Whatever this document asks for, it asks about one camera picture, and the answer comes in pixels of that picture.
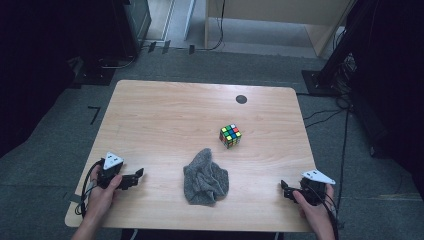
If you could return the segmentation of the person's left hand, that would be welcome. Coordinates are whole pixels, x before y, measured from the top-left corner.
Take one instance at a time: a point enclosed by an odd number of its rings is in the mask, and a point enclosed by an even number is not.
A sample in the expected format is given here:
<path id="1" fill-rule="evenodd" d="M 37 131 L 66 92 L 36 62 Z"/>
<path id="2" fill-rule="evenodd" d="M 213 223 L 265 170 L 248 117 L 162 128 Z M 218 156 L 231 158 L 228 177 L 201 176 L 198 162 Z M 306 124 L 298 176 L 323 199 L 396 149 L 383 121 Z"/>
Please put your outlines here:
<path id="1" fill-rule="evenodd" d="M 116 175 L 106 189 L 95 187 L 91 190 L 88 208 L 84 219 L 88 222 L 99 223 L 111 207 L 115 190 L 122 181 L 121 175 Z"/>

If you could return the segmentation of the light wooden furniture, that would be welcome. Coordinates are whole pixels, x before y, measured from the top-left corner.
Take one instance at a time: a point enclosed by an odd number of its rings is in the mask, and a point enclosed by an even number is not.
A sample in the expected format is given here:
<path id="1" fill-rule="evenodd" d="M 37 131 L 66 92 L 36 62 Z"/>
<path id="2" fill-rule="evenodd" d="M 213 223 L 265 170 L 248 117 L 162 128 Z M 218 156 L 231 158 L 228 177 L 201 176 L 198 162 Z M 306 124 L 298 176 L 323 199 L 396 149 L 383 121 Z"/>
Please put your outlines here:
<path id="1" fill-rule="evenodd" d="M 206 0 L 205 40 L 208 46 L 209 19 L 270 21 L 304 24 L 315 54 L 322 56 L 344 23 L 356 0 Z"/>

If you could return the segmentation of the black angled tape mark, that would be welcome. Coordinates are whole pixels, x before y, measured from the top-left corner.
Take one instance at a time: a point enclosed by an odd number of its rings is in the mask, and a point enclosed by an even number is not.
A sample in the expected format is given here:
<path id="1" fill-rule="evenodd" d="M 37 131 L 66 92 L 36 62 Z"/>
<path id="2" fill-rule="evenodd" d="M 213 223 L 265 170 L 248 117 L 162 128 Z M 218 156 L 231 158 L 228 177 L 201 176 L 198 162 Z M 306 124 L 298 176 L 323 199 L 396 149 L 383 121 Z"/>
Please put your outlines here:
<path id="1" fill-rule="evenodd" d="M 94 115 L 93 115 L 93 117 L 90 121 L 90 125 L 93 125 L 94 122 L 96 121 L 97 117 L 98 117 L 98 114 L 101 110 L 101 107 L 100 106 L 88 106 L 87 108 L 95 111 L 95 113 L 94 113 Z"/>

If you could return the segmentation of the person's right hand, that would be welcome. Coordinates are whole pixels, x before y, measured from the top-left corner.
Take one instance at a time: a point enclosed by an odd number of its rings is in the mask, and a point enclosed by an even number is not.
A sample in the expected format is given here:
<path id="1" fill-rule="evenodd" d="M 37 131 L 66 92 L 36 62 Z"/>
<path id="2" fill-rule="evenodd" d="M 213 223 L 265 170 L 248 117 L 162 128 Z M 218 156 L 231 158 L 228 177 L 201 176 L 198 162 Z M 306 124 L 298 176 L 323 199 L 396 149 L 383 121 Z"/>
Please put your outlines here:
<path id="1" fill-rule="evenodd" d="M 301 193 L 294 193 L 298 203 L 299 214 L 305 218 L 314 233 L 323 230 L 333 230 L 330 215 L 323 204 L 313 206 L 310 205 Z"/>

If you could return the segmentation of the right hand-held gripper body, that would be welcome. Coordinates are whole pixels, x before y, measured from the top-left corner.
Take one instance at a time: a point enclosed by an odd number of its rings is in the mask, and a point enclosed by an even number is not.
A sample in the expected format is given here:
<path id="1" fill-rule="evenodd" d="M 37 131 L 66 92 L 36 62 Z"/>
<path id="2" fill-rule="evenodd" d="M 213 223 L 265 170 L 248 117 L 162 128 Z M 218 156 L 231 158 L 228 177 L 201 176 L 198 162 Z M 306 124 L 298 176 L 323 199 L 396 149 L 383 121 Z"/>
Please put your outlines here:
<path id="1" fill-rule="evenodd" d="M 300 181 L 301 193 L 311 205 L 319 205 L 326 198 L 326 185 L 335 185 L 336 182 L 319 170 L 310 170 L 302 173 Z"/>

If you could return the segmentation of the black flat stand base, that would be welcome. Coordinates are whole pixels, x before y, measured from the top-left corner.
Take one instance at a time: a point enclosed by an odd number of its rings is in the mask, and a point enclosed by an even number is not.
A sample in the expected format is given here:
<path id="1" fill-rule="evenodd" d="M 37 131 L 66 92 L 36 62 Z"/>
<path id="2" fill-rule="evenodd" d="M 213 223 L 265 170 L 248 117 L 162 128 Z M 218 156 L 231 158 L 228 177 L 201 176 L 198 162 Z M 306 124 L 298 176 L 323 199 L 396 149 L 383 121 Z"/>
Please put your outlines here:
<path id="1" fill-rule="evenodd" d="M 89 57 L 74 58 L 70 61 L 70 67 L 75 77 L 70 88 L 79 89 L 83 85 L 109 86 L 114 76 L 113 68 L 104 67 L 98 59 Z"/>

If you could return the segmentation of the black cabinet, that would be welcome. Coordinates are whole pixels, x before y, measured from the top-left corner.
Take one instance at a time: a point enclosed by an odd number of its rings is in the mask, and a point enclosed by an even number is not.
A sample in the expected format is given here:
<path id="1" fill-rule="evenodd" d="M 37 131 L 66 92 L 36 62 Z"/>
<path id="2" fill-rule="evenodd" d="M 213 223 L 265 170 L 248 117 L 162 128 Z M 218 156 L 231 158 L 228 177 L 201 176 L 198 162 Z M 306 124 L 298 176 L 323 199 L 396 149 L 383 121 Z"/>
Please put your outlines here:
<path id="1" fill-rule="evenodd" d="M 136 57 L 151 24 L 147 0 L 113 0 L 123 55 Z"/>

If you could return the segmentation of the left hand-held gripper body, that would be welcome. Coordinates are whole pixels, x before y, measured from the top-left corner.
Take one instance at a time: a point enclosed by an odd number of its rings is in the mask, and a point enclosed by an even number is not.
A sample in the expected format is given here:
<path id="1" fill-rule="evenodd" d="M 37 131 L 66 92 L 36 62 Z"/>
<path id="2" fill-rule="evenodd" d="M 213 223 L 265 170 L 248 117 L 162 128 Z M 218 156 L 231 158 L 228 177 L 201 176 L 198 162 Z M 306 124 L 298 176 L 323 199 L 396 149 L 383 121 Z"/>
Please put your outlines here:
<path id="1" fill-rule="evenodd" d="M 124 159 L 112 152 L 107 152 L 106 157 L 100 160 L 101 168 L 98 172 L 97 184 L 105 189 L 110 181 L 120 172 Z"/>

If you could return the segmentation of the multicoloured puzzle cube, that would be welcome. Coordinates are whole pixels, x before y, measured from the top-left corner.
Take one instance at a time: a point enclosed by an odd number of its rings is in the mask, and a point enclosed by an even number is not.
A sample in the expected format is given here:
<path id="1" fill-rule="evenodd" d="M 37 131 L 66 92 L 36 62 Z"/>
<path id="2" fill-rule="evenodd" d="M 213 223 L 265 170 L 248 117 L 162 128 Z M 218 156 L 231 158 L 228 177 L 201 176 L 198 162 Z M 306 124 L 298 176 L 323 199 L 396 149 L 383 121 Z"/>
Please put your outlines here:
<path id="1" fill-rule="evenodd" d="M 219 132 L 219 140 L 227 149 L 237 145 L 240 142 L 241 137 L 242 133 L 235 124 L 229 124 L 222 127 Z"/>

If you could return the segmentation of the grey tape strip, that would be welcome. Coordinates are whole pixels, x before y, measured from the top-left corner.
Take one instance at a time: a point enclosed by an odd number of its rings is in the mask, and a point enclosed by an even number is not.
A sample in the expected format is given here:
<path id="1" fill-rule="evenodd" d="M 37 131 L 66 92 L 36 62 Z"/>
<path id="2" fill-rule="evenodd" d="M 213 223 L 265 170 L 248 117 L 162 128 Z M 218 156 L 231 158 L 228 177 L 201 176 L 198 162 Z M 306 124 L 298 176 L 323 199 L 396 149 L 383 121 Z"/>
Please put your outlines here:
<path id="1" fill-rule="evenodd" d="M 73 202 L 79 204 L 81 202 L 81 196 L 71 192 L 65 192 L 63 199 L 68 202 Z"/>

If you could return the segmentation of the grey fuzzy cloth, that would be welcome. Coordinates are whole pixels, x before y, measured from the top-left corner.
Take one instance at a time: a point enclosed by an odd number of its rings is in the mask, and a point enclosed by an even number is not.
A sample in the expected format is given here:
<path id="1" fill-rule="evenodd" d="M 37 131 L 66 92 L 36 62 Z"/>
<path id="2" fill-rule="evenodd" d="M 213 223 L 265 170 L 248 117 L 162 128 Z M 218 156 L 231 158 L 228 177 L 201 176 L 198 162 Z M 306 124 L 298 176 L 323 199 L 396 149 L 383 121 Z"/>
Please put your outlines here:
<path id="1" fill-rule="evenodd" d="M 205 148 L 183 167 L 184 196 L 192 205 L 214 205 L 229 192 L 228 171 L 213 161 L 212 151 Z"/>

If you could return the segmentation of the black metal stand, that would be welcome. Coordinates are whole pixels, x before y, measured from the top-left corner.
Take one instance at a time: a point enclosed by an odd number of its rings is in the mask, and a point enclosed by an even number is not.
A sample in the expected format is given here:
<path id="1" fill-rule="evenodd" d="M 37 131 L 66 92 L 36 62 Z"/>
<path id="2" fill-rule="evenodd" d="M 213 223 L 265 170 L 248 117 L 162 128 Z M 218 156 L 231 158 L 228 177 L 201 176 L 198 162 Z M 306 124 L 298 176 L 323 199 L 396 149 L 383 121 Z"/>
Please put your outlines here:
<path id="1" fill-rule="evenodd" d="M 337 72 L 350 53 L 359 31 L 365 26 L 367 16 L 377 6 L 379 0 L 359 0 L 347 16 L 347 30 L 340 39 L 334 52 L 320 71 L 302 70 L 302 77 L 311 96 L 337 96 Z"/>

